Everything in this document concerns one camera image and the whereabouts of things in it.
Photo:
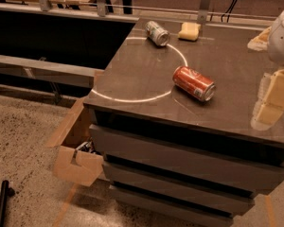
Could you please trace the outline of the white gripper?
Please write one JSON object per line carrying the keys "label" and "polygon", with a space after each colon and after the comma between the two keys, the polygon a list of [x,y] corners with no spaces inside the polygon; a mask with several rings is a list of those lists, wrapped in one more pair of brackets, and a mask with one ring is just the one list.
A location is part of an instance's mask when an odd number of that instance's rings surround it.
{"label": "white gripper", "polygon": [[[249,49],[265,51],[271,61],[284,65],[284,10],[272,24],[253,38]],[[260,81],[251,126],[258,131],[267,131],[284,114],[284,68],[273,74],[265,73]]]}

